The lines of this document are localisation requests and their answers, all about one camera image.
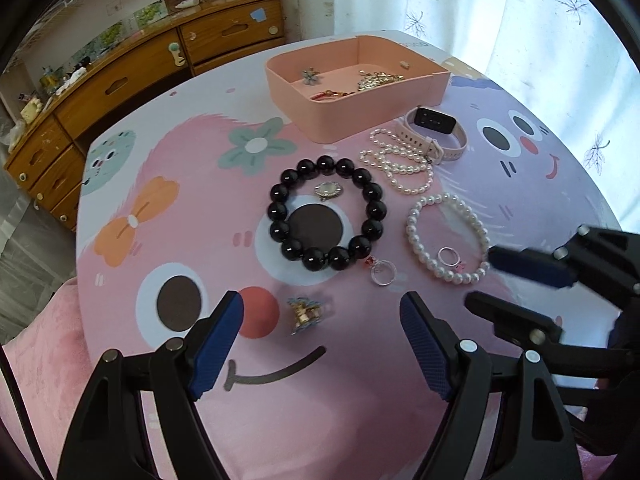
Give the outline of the silver ring pink stone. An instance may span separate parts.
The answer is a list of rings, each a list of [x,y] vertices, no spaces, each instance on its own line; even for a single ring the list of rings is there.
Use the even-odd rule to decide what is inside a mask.
[[[452,247],[444,246],[439,248],[437,252],[437,259],[446,268],[460,268],[460,266],[464,266],[464,261],[462,260],[460,254]]]

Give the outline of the white band smartwatch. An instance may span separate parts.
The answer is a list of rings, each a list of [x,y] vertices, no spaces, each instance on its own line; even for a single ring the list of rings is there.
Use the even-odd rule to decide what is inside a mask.
[[[459,160],[468,146],[457,118],[425,106],[410,110],[401,119],[398,136],[433,165]]]

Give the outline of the pink plastic tray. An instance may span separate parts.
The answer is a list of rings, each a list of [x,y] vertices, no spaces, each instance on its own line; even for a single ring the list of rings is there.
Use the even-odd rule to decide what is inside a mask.
[[[303,83],[314,68],[320,82]],[[265,65],[273,103],[312,142],[328,144],[437,106],[450,71],[402,44],[360,35],[280,53]]]

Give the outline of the wooden desk with drawers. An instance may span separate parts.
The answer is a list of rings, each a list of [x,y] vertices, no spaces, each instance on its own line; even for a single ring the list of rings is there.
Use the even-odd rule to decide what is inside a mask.
[[[27,126],[4,169],[74,230],[81,165],[104,130],[175,84],[284,43],[282,0],[203,3],[163,18],[90,64]]]

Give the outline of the white floral curtain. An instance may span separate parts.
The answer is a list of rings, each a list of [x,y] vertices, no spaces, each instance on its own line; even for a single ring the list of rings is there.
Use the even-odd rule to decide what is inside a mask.
[[[639,226],[639,72],[588,0],[284,0],[295,39],[397,29],[534,112]]]

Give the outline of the small gold flower brooch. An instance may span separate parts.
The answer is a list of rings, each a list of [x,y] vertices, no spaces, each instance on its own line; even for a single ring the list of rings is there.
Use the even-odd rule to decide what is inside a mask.
[[[296,335],[322,321],[322,307],[308,297],[295,297],[288,300],[288,306],[294,315],[292,334]]]

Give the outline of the cartoon printed table mat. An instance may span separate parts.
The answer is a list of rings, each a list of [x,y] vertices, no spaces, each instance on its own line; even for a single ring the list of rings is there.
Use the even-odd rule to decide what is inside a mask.
[[[243,324],[196,402],[227,474],[408,479],[445,402],[402,330],[401,297],[417,292],[488,352],[513,348],[465,309],[472,290],[550,316],[567,341],[578,288],[492,270],[486,249],[552,250],[578,226],[616,219],[565,145],[490,79],[452,70],[442,102],[418,105],[468,137],[459,160],[433,165],[398,136],[407,113],[312,142],[273,103],[270,58],[198,76],[91,144],[78,257],[88,350],[154,350],[234,290]],[[324,181],[343,193],[322,202]],[[444,246],[464,266],[443,266]],[[396,266],[393,284],[372,282],[369,256]],[[317,301],[322,321],[293,335],[295,297]]]

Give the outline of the small oval silver pendant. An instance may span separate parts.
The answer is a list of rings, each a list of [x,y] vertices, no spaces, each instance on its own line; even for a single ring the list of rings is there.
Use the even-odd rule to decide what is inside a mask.
[[[322,202],[325,200],[332,200],[343,193],[343,187],[334,181],[324,181],[317,184],[314,187],[314,194],[316,194]]]

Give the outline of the pink quilted blanket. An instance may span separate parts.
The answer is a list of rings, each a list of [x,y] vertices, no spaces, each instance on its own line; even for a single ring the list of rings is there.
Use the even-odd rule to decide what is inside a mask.
[[[76,278],[64,283],[3,350],[43,457],[56,474],[70,421],[94,367],[82,328]]]

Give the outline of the blue flower earring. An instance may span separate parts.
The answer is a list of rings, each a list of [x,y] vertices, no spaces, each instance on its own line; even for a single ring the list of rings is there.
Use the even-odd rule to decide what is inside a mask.
[[[320,82],[320,73],[314,68],[303,70],[303,83],[308,86],[314,86]]]

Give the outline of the yellow mug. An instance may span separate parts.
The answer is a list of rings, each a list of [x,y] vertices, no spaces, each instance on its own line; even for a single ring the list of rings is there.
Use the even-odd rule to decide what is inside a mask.
[[[40,112],[42,111],[42,103],[39,98],[33,98],[28,101],[21,109],[20,114],[23,122],[26,125],[30,125],[36,120]]]

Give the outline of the silver ring red stone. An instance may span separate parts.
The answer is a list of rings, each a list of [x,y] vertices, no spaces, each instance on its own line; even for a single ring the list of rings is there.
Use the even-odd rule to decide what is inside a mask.
[[[380,287],[390,286],[397,278],[397,268],[388,260],[369,256],[364,260],[364,265],[370,272],[372,282]]]

